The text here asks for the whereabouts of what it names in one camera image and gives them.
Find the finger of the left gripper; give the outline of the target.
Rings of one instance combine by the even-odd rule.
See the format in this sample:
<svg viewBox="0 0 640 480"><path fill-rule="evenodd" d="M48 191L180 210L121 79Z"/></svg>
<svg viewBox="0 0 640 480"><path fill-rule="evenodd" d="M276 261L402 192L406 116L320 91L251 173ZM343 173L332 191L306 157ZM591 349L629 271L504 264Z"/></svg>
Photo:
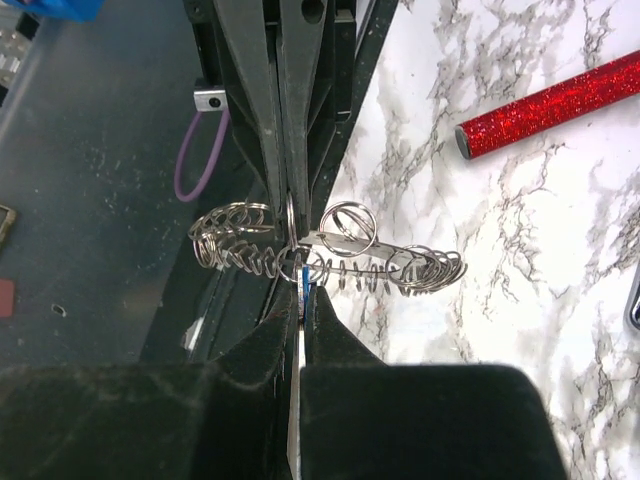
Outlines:
<svg viewBox="0 0 640 480"><path fill-rule="evenodd" d="M265 21L262 1L215 1L218 38L228 51L222 68L233 137L264 185L268 198L285 197L276 25Z"/></svg>
<svg viewBox="0 0 640 480"><path fill-rule="evenodd" d="M298 225L310 223L308 122L323 33L326 1L281 1L278 94L284 200Z"/></svg>

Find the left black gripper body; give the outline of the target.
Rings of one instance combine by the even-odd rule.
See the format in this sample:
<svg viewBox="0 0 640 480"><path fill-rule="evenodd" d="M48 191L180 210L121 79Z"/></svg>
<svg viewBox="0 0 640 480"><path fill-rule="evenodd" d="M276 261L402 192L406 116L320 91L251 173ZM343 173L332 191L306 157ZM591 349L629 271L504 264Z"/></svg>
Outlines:
<svg viewBox="0 0 640 480"><path fill-rule="evenodd" d="M187 1L200 113L225 111L276 215L312 211L322 165L355 117L392 1Z"/></svg>

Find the blue key tag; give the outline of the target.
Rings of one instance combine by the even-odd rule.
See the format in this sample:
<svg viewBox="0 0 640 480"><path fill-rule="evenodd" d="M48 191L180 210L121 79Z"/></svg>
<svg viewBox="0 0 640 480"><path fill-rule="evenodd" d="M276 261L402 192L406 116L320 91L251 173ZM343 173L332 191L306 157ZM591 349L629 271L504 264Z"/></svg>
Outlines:
<svg viewBox="0 0 640 480"><path fill-rule="evenodd" d="M297 270L298 321L303 325L307 318L308 302L311 291L311 269L303 265Z"/></svg>

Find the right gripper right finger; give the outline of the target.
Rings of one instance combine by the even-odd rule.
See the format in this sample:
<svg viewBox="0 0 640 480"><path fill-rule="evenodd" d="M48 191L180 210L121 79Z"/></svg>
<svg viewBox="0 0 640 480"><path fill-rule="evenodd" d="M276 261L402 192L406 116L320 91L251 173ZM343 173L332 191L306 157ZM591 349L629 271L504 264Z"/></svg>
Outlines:
<svg viewBox="0 0 640 480"><path fill-rule="evenodd" d="M494 364L391 366L312 289L301 372L306 479L563 479L538 390Z"/></svg>

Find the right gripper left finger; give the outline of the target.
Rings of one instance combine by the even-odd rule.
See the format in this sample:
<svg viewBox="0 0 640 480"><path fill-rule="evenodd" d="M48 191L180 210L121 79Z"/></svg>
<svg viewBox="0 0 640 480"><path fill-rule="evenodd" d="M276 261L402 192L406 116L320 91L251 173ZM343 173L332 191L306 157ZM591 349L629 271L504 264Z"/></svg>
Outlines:
<svg viewBox="0 0 640 480"><path fill-rule="evenodd" d="M5 479L289 479L294 291L202 363L1 374Z"/></svg>

